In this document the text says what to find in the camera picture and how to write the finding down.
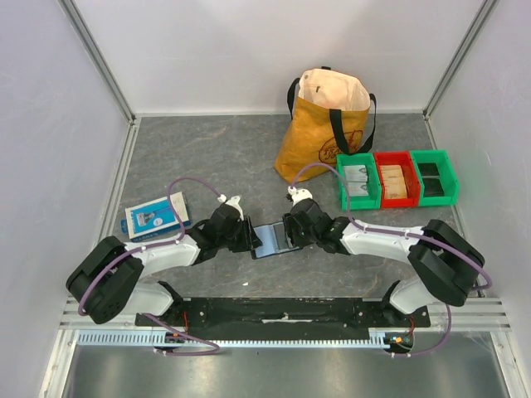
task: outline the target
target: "printed label on bag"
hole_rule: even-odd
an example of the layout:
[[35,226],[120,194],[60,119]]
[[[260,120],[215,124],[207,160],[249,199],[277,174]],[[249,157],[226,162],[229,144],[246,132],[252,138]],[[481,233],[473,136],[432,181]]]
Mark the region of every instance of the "printed label on bag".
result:
[[[359,137],[362,136],[363,131],[362,130],[354,130],[349,131],[348,133],[345,133],[345,138],[347,139],[348,148],[350,149],[350,152],[356,152],[359,148],[360,140],[356,140],[356,136],[359,134]],[[338,145],[335,142],[335,138],[332,137],[329,139],[326,143],[324,143],[323,147],[319,150],[319,161],[327,164],[335,164],[335,158],[340,154],[341,149],[338,148]]]

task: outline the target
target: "small plastic bin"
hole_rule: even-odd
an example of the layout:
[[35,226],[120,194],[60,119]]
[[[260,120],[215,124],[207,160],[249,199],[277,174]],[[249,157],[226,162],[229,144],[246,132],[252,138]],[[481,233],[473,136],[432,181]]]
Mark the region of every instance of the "small plastic bin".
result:
[[[359,153],[357,155],[338,155],[338,169],[341,177],[345,178],[343,170],[344,166],[364,165],[367,169],[367,197],[350,197],[350,210],[369,210],[379,209],[380,199],[382,197],[382,186],[380,185],[380,177],[376,169],[376,163],[371,153]],[[341,208],[347,210],[347,192],[339,181],[339,199],[341,200]]]
[[[409,152],[380,152],[374,154],[376,168],[382,187],[381,208],[391,207],[417,207],[421,195],[421,184],[418,181],[417,169],[413,164]],[[386,199],[385,185],[383,185],[381,166],[399,165],[402,168],[402,174],[406,182],[407,198],[405,199]]]
[[[421,195],[418,206],[449,206],[455,205],[457,195],[459,194],[459,181],[451,166],[450,159],[446,151],[411,151],[410,152],[419,183],[421,184]],[[418,165],[423,163],[434,163],[439,172],[439,181],[441,182],[444,196],[441,197],[424,197],[424,182],[422,181],[421,171]]]

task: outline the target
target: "orange paper bag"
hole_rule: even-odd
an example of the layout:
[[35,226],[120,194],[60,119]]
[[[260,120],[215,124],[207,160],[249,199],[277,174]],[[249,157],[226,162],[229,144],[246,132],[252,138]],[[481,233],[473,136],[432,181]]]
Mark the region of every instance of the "orange paper bag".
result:
[[[295,102],[297,85],[299,93]],[[371,101],[374,102],[373,131],[360,147]],[[289,183],[310,163],[335,166],[339,153],[366,153],[373,146],[376,97],[355,77],[326,67],[307,70],[291,84],[288,107],[292,120],[275,160],[275,169]],[[326,167],[312,167],[300,176],[300,181],[326,171]]]

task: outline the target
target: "gray surface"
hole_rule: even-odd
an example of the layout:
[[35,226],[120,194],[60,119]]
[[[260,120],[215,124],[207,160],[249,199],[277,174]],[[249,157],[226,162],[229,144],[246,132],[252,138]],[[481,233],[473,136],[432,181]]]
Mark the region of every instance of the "gray surface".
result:
[[[290,209],[287,183],[273,168],[290,118],[287,115],[144,118],[140,125],[114,233],[121,233],[124,208],[166,195],[177,177],[199,176],[228,197],[242,195],[255,226],[279,221]],[[372,127],[368,121],[367,130]],[[420,114],[380,114],[373,151],[430,149]],[[339,187],[326,173],[300,184],[332,217],[340,216]],[[183,182],[192,222],[208,218],[218,203],[201,184]],[[390,226],[423,226],[431,218],[454,225],[449,207],[355,211],[363,221]],[[373,256],[329,255],[314,246],[252,260],[226,250],[192,268],[164,271],[163,279],[185,296],[351,296],[382,297],[392,282],[413,275],[410,265]]]
[[[508,397],[488,336],[452,335],[435,355],[395,360],[383,351],[332,348],[240,348],[176,358],[147,347],[78,347],[63,396]],[[419,335],[417,345],[439,338]]]

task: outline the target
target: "white wall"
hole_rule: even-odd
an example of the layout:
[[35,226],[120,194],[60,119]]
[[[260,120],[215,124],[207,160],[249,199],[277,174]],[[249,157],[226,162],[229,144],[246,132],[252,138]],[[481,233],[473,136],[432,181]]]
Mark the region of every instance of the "white wall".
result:
[[481,0],[76,0],[137,113],[286,112],[305,69],[423,109]]
[[56,0],[0,13],[0,396],[35,397],[127,125]]
[[531,369],[531,3],[499,2],[432,118],[458,207]]

